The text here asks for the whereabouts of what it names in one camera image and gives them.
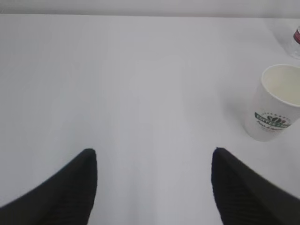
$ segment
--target black object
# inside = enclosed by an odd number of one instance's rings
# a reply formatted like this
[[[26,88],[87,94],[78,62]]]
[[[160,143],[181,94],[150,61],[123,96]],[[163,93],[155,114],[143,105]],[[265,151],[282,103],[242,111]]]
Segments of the black object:
[[[211,182],[224,225],[300,225],[300,200],[271,184],[226,149],[213,153]]]
[[[86,149],[37,188],[0,208],[0,225],[86,225],[96,189],[96,153]]]

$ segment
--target white wall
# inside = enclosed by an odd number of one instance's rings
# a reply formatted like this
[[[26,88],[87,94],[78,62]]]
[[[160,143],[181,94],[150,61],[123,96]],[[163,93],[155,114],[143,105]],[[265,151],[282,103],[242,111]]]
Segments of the white wall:
[[[4,13],[300,18],[299,0],[0,0]]]

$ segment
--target cup rim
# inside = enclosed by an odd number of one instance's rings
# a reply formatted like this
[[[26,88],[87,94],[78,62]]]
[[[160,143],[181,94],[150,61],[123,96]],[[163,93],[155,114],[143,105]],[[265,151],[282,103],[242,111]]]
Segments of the cup rim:
[[[284,63],[282,63],[282,64],[275,64],[275,65],[273,65],[273,66],[269,66],[269,67],[267,67],[267,68],[264,70],[264,72],[262,73],[262,76],[261,76],[261,84],[262,84],[263,88],[266,90],[266,92],[268,92],[272,97],[274,97],[275,99],[277,99],[279,102],[282,102],[282,103],[284,103],[284,104],[286,104],[286,105],[288,105],[288,106],[292,106],[292,107],[295,107],[295,108],[300,108],[300,105],[297,105],[297,104],[293,104],[293,103],[289,103],[289,102],[287,102],[287,101],[284,101],[284,100],[282,100],[281,98],[277,97],[276,95],[272,94],[272,93],[266,88],[266,86],[265,86],[265,84],[264,84],[264,82],[263,82],[263,78],[264,78],[264,76],[265,76],[267,70],[269,70],[269,69],[271,69],[271,68],[273,68],[273,67],[278,67],[278,66],[288,66],[288,67],[292,67],[292,68],[296,68],[296,69],[299,69],[299,70],[300,70],[300,67],[297,67],[297,66],[294,66],[294,65],[291,65],[291,64],[284,64]]]

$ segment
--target plastic bottle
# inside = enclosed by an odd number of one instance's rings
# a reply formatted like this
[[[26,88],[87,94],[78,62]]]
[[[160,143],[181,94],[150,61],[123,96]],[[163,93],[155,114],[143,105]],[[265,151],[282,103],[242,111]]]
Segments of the plastic bottle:
[[[289,53],[292,57],[300,60],[300,26],[297,28],[291,40]]]

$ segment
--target red label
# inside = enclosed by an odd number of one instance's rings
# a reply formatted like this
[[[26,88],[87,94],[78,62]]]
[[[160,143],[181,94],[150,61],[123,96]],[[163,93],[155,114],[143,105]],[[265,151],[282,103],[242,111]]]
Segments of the red label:
[[[296,32],[294,34],[294,39],[300,45],[300,33],[298,30],[296,30]]]

